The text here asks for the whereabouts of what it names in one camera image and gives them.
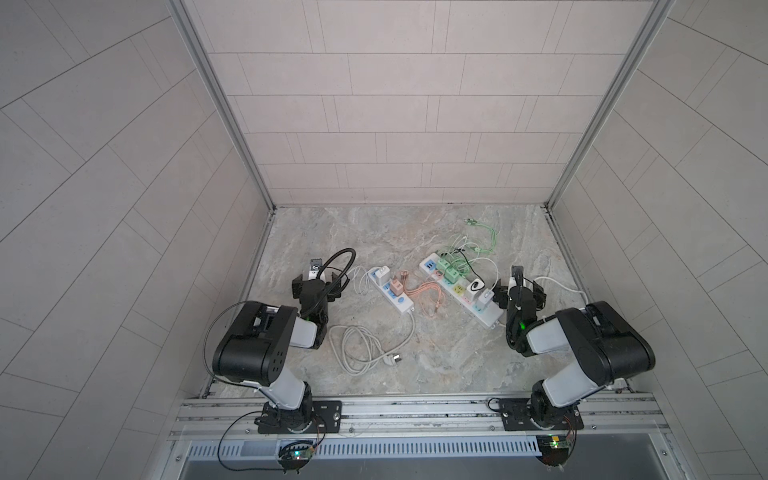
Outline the white multicolour socket power strip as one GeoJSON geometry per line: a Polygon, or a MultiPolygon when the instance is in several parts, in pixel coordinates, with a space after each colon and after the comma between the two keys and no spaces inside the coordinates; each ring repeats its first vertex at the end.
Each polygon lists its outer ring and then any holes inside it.
{"type": "Polygon", "coordinates": [[[487,329],[495,328],[503,316],[502,309],[493,301],[493,298],[488,307],[483,311],[477,311],[470,306],[462,297],[468,284],[468,278],[465,274],[461,273],[461,278],[455,284],[447,282],[444,274],[441,274],[436,269],[436,262],[439,257],[441,256],[437,253],[432,253],[424,258],[419,264],[420,270],[427,275],[429,280],[436,282],[450,298],[453,298],[457,304],[468,311],[481,325],[487,329]]]}

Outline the white charger adapter with cable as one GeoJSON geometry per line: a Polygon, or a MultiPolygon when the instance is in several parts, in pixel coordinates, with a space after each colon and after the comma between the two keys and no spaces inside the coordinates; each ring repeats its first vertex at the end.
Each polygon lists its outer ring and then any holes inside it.
{"type": "Polygon", "coordinates": [[[493,288],[496,286],[497,282],[500,279],[499,269],[496,263],[487,257],[480,257],[476,260],[473,260],[471,262],[473,268],[475,267],[476,263],[481,263],[488,266],[487,271],[490,273],[490,275],[488,277],[482,277],[480,275],[485,282],[485,288],[478,294],[473,294],[472,292],[468,291],[469,284],[474,279],[474,276],[470,272],[471,275],[467,279],[468,284],[462,297],[474,309],[476,309],[477,311],[483,311],[488,307],[488,305],[491,303],[491,300],[493,298],[493,295],[494,295],[493,288]]]}

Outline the white charger with black cable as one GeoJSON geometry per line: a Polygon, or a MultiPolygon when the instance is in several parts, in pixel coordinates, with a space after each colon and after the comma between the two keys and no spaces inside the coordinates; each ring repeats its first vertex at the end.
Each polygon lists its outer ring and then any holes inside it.
{"type": "Polygon", "coordinates": [[[460,256],[460,258],[463,260],[463,263],[466,265],[466,268],[474,276],[474,279],[469,284],[468,291],[472,292],[473,294],[480,293],[485,288],[485,282],[483,278],[474,270],[471,262],[462,249],[455,249],[454,253],[460,256]]]}

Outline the green charger adapter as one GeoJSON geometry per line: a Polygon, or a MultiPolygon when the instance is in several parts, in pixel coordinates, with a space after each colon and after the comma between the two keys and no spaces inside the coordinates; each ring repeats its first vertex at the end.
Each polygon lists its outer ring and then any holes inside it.
{"type": "Polygon", "coordinates": [[[436,269],[441,273],[445,274],[448,268],[451,267],[451,262],[447,260],[444,257],[439,257],[436,262],[436,269]]]}
{"type": "Polygon", "coordinates": [[[444,278],[450,284],[455,284],[461,278],[461,272],[456,268],[449,266],[444,271],[444,278]]]}

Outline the pink charger adapter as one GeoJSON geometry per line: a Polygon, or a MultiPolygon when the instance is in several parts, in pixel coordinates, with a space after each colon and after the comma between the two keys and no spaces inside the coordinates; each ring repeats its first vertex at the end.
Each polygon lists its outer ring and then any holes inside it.
{"type": "Polygon", "coordinates": [[[398,297],[404,293],[404,286],[400,280],[393,278],[389,282],[389,289],[393,296],[398,297]]]}

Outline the white blue socket power strip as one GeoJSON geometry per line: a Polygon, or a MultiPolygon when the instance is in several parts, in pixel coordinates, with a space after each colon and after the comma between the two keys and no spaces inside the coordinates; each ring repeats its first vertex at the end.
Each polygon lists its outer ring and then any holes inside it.
{"type": "Polygon", "coordinates": [[[414,312],[414,302],[388,266],[373,267],[368,271],[367,279],[401,314],[414,312]]]}

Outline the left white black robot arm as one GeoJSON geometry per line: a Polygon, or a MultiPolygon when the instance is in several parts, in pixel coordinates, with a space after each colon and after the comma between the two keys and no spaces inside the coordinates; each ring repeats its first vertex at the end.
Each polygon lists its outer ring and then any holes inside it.
{"type": "Polygon", "coordinates": [[[328,333],[328,304],[349,284],[356,251],[343,248],[322,263],[313,278],[296,277],[292,296],[300,303],[273,306],[247,300],[205,363],[222,382],[250,387],[266,398],[254,420],[260,434],[336,433],[341,403],[316,401],[310,385],[287,367],[294,348],[318,349],[328,333]]]}

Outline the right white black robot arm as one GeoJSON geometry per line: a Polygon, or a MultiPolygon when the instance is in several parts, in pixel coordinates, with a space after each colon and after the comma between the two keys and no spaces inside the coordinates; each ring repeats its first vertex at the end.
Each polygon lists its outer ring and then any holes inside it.
{"type": "Polygon", "coordinates": [[[568,349],[574,356],[559,372],[537,381],[524,405],[498,401],[497,413],[527,427],[573,429],[581,400],[655,367],[650,344],[605,301],[540,317],[546,294],[521,266],[511,268],[507,285],[494,285],[493,301],[506,313],[505,340],[513,351],[528,358],[568,349]]]}

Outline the right green circuit board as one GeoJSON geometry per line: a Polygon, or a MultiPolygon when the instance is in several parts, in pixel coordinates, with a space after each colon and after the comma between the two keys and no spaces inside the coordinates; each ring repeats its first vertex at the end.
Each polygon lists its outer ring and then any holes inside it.
{"type": "Polygon", "coordinates": [[[557,435],[536,436],[536,442],[541,453],[537,459],[548,467],[562,466],[570,458],[572,442],[565,437],[557,435]]]}

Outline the green circuit board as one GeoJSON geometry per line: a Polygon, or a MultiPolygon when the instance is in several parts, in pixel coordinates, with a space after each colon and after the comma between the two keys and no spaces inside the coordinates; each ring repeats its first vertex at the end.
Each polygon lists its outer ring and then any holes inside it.
{"type": "Polygon", "coordinates": [[[316,447],[309,441],[296,441],[282,446],[277,461],[284,473],[299,472],[314,457],[316,447]]]}
{"type": "Polygon", "coordinates": [[[557,435],[536,436],[536,442],[541,453],[537,459],[548,467],[562,466],[570,458],[572,442],[565,437],[557,435]]]}

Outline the left green circuit board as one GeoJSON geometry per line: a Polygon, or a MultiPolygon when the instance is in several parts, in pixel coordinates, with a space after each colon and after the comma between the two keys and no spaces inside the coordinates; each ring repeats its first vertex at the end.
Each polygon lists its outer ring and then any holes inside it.
{"type": "Polygon", "coordinates": [[[282,446],[277,461],[284,473],[299,472],[314,457],[316,447],[309,441],[296,441],[282,446]]]}

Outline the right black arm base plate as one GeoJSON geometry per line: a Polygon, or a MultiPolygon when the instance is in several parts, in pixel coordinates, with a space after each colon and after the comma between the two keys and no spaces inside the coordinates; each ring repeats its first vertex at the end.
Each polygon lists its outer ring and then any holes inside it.
{"type": "Polygon", "coordinates": [[[505,431],[583,430],[584,422],[577,405],[552,407],[524,398],[502,398],[498,410],[505,431]]]}

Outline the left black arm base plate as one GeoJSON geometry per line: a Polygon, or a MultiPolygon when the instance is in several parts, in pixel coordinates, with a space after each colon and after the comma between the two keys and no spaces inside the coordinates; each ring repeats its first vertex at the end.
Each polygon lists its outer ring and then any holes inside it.
{"type": "Polygon", "coordinates": [[[338,433],[342,414],[340,401],[303,402],[288,410],[265,404],[255,420],[259,434],[338,433]]]}

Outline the aluminium mounting rail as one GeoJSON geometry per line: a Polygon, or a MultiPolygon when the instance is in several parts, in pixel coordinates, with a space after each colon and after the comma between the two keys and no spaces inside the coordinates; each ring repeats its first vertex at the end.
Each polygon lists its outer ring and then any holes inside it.
{"type": "MultiPolygon", "coordinates": [[[[264,405],[256,398],[187,400],[170,426],[172,440],[331,439],[475,437],[527,435],[542,431],[505,431],[495,410],[502,398],[523,394],[446,394],[426,396],[341,396],[338,433],[259,434],[254,424],[264,405]]],[[[670,430],[655,397],[649,393],[603,392],[578,405],[583,430],[551,430],[554,434],[656,434],[670,430]]]]}

